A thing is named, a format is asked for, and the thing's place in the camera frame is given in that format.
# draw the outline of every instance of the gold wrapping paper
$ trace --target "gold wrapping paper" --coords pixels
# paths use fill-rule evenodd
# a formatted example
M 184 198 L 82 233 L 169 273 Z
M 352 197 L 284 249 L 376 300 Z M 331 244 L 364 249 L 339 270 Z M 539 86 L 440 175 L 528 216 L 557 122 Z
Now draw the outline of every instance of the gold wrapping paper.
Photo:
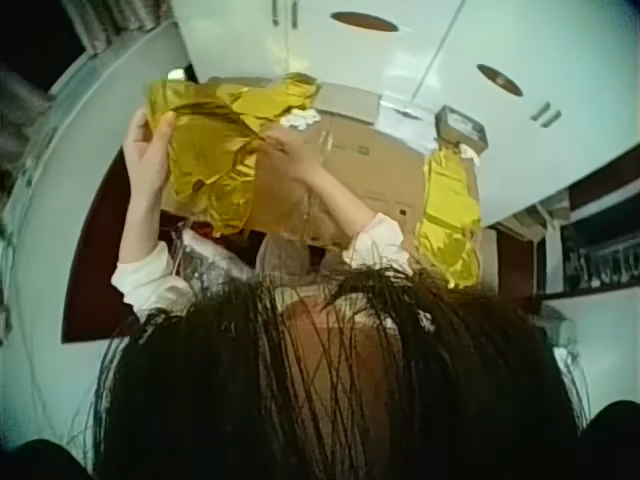
M 176 113 L 169 168 L 179 209 L 206 218 L 217 233 L 240 230 L 251 211 L 255 141 L 292 108 L 309 108 L 316 92 L 315 81 L 301 74 L 264 88 L 154 82 L 147 102 L 151 128 L 166 112 Z
M 473 240 L 480 208 L 469 195 L 467 174 L 457 151 L 441 147 L 425 159 L 425 211 L 416 227 L 418 253 L 433 263 L 449 287 L 468 287 L 480 279 Z

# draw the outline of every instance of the wall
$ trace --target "wall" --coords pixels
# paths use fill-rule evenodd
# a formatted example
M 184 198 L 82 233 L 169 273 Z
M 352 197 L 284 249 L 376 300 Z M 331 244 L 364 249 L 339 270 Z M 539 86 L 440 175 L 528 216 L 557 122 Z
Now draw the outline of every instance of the wall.
M 2 347 L 0 418 L 9 447 L 48 438 L 82 454 L 81 435 L 106 343 L 60 342 L 76 243 L 129 118 L 143 103 L 145 85 L 189 63 L 173 23 L 134 40 L 62 127 L 18 239 L 9 291 L 14 329 Z
M 545 303 L 575 322 L 591 414 L 616 400 L 640 401 L 640 289 Z

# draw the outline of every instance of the cabinet handle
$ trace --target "cabinet handle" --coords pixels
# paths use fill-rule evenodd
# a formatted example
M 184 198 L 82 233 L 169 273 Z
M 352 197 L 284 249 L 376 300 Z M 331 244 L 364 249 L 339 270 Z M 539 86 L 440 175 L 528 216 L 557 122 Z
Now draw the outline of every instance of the cabinet handle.
M 561 116 L 562 116 L 562 112 L 560 110 L 558 110 L 556 113 L 551 115 L 546 122 L 541 123 L 540 126 L 542 128 L 549 128 L 551 125 L 556 123 Z
M 291 4 L 291 28 L 298 29 L 298 0 L 293 0 Z
M 271 0 L 271 23 L 273 23 L 274 27 L 280 25 L 280 20 L 278 19 L 278 0 Z
M 533 120 L 534 122 L 537 122 L 538 120 L 540 120 L 542 115 L 544 115 L 549 111 L 550 108 L 551 108 L 551 104 L 549 102 L 546 102 L 540 110 L 538 110 L 536 113 L 531 115 L 531 120 Z

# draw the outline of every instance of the cabinet door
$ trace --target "cabinet door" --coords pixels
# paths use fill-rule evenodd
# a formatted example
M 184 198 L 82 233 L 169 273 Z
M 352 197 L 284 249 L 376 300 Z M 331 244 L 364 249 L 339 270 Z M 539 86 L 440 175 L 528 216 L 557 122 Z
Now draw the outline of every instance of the cabinet door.
M 459 5 L 460 0 L 289 0 L 288 69 L 406 100 L 415 93 Z M 397 31 L 341 23 L 332 18 L 338 12 L 374 16 Z
M 416 102 L 434 110 L 447 103 L 485 125 L 489 149 L 478 183 L 487 223 L 567 187 L 637 142 L 636 35 L 624 0 L 467 2 Z M 489 81 L 479 64 L 512 79 L 522 96 Z
M 284 74 L 285 4 L 286 0 L 173 0 L 198 79 Z

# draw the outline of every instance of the white sleeve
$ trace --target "white sleeve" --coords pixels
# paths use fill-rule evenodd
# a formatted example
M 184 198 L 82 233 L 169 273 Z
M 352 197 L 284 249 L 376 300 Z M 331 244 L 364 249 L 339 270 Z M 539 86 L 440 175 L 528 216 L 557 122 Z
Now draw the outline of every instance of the white sleeve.
M 342 258 L 352 267 L 393 266 L 411 273 L 409 254 L 402 248 L 402 240 L 404 236 L 398 223 L 378 213 L 367 228 L 351 240 Z
M 193 303 L 193 292 L 187 282 L 172 272 L 173 261 L 167 244 L 159 242 L 146 258 L 134 263 L 118 263 L 111 283 L 139 316 L 152 308 L 165 308 L 181 315 Z

